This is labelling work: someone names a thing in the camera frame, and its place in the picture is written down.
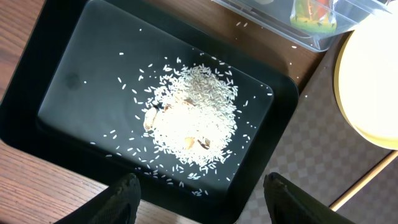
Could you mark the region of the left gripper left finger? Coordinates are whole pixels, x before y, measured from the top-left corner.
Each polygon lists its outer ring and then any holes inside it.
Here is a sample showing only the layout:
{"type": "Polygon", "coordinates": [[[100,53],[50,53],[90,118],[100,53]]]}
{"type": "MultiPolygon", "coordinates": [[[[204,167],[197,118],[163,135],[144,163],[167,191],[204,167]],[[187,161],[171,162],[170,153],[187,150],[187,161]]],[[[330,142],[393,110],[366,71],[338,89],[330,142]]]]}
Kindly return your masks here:
{"type": "Polygon", "coordinates": [[[130,173],[55,224],[134,224],[141,186],[130,173]]]}

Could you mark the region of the wooden chopstick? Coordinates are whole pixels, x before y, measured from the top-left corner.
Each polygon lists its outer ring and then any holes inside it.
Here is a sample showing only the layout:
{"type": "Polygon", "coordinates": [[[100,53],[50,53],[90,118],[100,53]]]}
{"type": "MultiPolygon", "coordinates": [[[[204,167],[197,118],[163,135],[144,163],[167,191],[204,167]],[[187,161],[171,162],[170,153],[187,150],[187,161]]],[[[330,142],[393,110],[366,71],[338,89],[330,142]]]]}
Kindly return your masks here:
{"type": "Polygon", "coordinates": [[[370,169],[362,178],[353,184],[344,194],[336,199],[329,208],[336,212],[352,197],[354,197],[363,187],[375,178],[397,157],[397,151],[391,151],[386,157],[380,160],[372,169],[370,169]]]}

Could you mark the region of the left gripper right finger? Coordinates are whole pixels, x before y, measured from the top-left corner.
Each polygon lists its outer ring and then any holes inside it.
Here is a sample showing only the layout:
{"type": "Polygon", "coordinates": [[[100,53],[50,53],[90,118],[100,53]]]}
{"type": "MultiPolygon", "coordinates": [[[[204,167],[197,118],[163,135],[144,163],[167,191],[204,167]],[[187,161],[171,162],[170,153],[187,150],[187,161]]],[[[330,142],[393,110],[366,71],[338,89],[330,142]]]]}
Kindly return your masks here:
{"type": "Polygon", "coordinates": [[[276,172],[263,187],[272,224],[354,224],[276,172]]]}

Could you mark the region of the yellow plate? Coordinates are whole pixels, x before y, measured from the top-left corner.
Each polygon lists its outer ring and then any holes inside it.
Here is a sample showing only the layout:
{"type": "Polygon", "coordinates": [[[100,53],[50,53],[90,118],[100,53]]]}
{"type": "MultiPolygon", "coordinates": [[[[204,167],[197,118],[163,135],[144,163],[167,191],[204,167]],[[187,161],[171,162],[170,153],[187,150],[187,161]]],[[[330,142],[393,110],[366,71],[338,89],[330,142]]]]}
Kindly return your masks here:
{"type": "Polygon", "coordinates": [[[397,149],[397,14],[369,16],[349,35],[336,61],[334,91],[358,134],[397,149]]]}

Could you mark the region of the green snack wrapper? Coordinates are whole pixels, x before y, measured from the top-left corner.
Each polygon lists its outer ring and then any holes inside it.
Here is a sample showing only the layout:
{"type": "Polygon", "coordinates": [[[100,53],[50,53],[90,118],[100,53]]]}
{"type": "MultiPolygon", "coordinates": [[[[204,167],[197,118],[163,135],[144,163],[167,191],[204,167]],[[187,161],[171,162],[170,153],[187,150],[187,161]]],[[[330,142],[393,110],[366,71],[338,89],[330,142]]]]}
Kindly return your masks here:
{"type": "Polygon", "coordinates": [[[294,0],[290,24],[292,27],[316,34],[331,34],[337,21],[330,0],[294,0]]]}

